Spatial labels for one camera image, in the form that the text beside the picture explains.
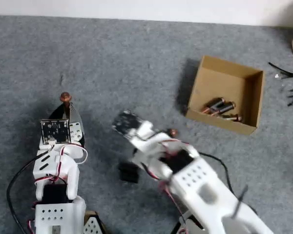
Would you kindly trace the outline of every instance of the ventilation hole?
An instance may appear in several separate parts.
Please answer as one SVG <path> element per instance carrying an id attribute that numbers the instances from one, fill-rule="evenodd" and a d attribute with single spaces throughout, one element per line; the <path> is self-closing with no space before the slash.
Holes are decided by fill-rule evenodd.
<path id="1" fill-rule="evenodd" d="M 46 168 L 49 165 L 49 163 L 46 163 L 45 165 L 43 165 L 42 167 L 39 168 L 39 170 L 43 170 L 44 168 Z"/>
<path id="2" fill-rule="evenodd" d="M 48 158 L 50 158 L 50 155 L 47 155 L 46 157 L 44 157 L 44 158 L 41 160 L 41 162 L 46 161 Z"/>

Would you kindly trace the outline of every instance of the gray carpet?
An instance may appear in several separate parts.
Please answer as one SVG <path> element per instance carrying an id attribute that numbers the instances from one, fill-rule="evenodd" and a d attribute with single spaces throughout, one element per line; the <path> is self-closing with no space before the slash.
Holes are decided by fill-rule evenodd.
<path id="1" fill-rule="evenodd" d="M 233 188 L 276 234 L 293 234 L 292 81 L 274 78 L 268 61 L 293 70 L 293 29 L 199 23 L 0 17 L 0 234 L 19 233 L 5 201 L 14 173 L 37 151 L 39 120 L 69 91 L 84 121 L 89 160 L 80 166 L 79 195 L 113 234 L 168 234 L 178 211 L 145 173 L 140 183 L 118 179 L 117 164 L 132 147 L 111 130 L 130 108 L 157 128 L 222 158 Z M 242 136 L 186 119 L 202 55 L 267 71 L 260 127 Z M 208 160 L 224 180 L 223 168 Z M 31 170 L 12 199 L 22 222 L 34 216 Z"/>

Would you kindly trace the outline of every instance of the perforated white panel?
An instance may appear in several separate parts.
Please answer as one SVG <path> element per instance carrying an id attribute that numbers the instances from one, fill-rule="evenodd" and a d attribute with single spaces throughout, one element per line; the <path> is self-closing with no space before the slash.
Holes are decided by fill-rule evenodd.
<path id="1" fill-rule="evenodd" d="M 83 138 L 81 124 L 79 122 L 70 123 L 69 129 L 70 129 L 70 138 L 72 142 L 79 141 L 81 138 Z"/>
<path id="2" fill-rule="evenodd" d="M 103 234 L 96 217 L 90 217 L 86 222 L 84 234 Z"/>

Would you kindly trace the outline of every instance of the copper ball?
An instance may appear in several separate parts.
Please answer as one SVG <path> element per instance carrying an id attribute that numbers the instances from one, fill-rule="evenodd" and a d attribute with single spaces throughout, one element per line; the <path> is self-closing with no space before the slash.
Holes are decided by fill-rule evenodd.
<path id="1" fill-rule="evenodd" d="M 178 136 L 178 130 L 174 128 L 168 129 L 168 134 L 172 138 L 176 138 Z"/>
<path id="2" fill-rule="evenodd" d="M 68 92 L 63 92 L 60 96 L 62 102 L 69 102 L 72 99 L 72 96 Z"/>

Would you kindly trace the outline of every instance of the white wire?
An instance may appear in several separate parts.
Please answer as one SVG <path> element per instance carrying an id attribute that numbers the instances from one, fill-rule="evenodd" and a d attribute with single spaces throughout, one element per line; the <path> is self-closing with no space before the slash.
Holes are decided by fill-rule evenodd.
<path id="1" fill-rule="evenodd" d="M 83 164 L 84 162 L 87 161 L 87 159 L 88 159 L 88 151 L 87 151 L 84 147 L 82 147 L 82 146 L 80 146 L 80 145 L 75 145 L 75 144 L 67 144 L 67 145 L 64 145 L 64 146 L 62 146 L 62 148 L 61 148 L 61 150 L 60 150 L 60 153 L 61 153 L 62 150 L 63 150 L 65 147 L 67 147 L 67 146 L 75 146 L 75 147 L 77 147 L 77 148 L 82 149 L 82 150 L 86 153 L 86 155 L 85 155 L 85 157 L 84 157 L 84 160 L 81 161 L 81 162 L 76 162 L 77 164 Z"/>

